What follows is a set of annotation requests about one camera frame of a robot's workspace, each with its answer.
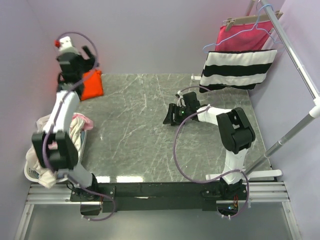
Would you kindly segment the orange t-shirt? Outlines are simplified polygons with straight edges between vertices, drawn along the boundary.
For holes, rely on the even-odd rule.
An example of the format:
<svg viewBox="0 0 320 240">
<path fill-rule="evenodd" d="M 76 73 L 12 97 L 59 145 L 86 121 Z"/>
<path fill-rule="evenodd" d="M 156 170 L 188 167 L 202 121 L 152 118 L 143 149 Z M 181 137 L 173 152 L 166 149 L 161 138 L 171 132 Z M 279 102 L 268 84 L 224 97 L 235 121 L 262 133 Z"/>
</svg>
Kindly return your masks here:
<svg viewBox="0 0 320 240">
<path fill-rule="evenodd" d="M 86 72 L 83 75 L 83 78 L 85 79 L 85 81 L 81 101 L 104 95 L 101 70 L 95 69 L 92 74 L 90 72 Z"/>
</svg>

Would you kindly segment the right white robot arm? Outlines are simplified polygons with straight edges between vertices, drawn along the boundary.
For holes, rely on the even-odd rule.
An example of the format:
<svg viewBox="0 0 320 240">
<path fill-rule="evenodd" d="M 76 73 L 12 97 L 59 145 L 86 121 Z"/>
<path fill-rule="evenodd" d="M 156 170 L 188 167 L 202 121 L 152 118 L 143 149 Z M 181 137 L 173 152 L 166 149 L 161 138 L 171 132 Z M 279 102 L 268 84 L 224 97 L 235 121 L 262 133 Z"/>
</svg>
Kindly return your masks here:
<svg viewBox="0 0 320 240">
<path fill-rule="evenodd" d="M 197 94 L 192 91 L 176 95 L 177 103 L 170 103 L 164 125 L 182 126 L 188 119 L 213 124 L 218 127 L 221 142 L 226 150 L 224 169 L 214 180 L 223 179 L 226 183 L 219 187 L 222 198 L 230 200 L 237 194 L 238 183 L 243 175 L 245 156 L 256 139 L 256 134 L 241 107 L 224 109 L 210 104 L 201 105 Z"/>
</svg>

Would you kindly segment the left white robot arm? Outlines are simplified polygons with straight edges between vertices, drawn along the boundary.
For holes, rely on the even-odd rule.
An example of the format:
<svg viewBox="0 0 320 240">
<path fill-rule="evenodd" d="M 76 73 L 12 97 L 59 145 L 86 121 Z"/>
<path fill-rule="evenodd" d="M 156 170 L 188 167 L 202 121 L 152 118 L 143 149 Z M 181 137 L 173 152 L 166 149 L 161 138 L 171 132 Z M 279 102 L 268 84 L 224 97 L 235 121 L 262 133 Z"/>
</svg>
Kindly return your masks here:
<svg viewBox="0 0 320 240">
<path fill-rule="evenodd" d="M 88 201 L 96 200 L 100 188 L 95 185 L 95 176 L 79 162 L 79 154 L 69 135 L 72 118 L 78 107 L 84 86 L 84 74 L 95 69 L 98 57 L 84 45 L 84 58 L 72 45 L 60 45 L 59 63 L 61 72 L 58 77 L 56 100 L 49 120 L 42 131 L 31 137 L 35 154 L 42 168 L 56 178 L 62 174 L 75 187 L 82 188 L 82 195 Z"/>
</svg>

